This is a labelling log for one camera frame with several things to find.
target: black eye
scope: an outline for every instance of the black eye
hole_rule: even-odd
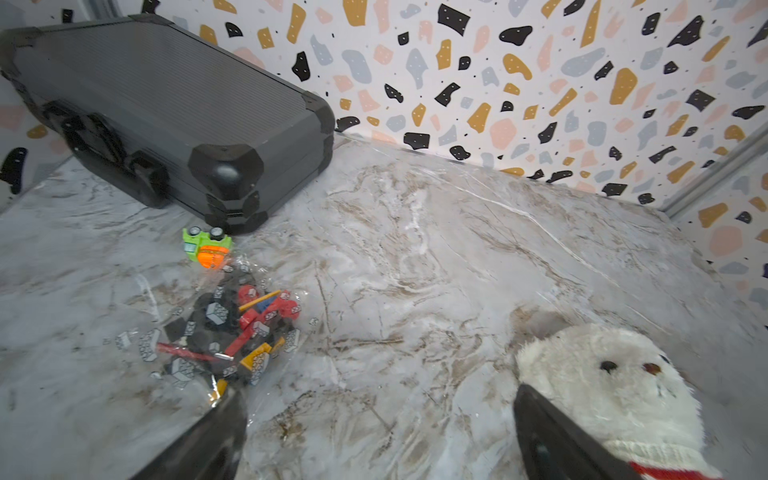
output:
[[[605,360],[600,364],[600,370],[605,370],[608,373],[611,373],[611,370],[615,370],[617,368],[619,368],[619,366],[610,360]]]

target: teddy bear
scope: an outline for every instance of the teddy bear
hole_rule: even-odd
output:
[[[700,403],[669,358],[627,329],[570,326],[524,345],[519,380],[647,480],[714,480]]]

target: gray marble floor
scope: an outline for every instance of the gray marble floor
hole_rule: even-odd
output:
[[[194,295],[194,224],[73,161],[0,216],[1,477],[125,478],[204,411],[104,344]],[[655,211],[352,142],[236,243],[308,294],[238,478],[524,478],[514,351],[586,322],[667,350],[727,477],[768,468],[766,329]]]

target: gray hard case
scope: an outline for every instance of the gray hard case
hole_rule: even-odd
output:
[[[0,68],[86,168],[232,234],[256,229],[331,159],[322,98],[158,15],[4,31]]]

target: white fur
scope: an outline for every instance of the white fur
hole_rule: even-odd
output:
[[[520,381],[625,461],[692,469],[716,478],[703,460],[699,402],[647,337],[599,325],[572,326],[524,346]],[[610,373],[603,361],[618,365]],[[652,375],[643,364],[661,372]]]

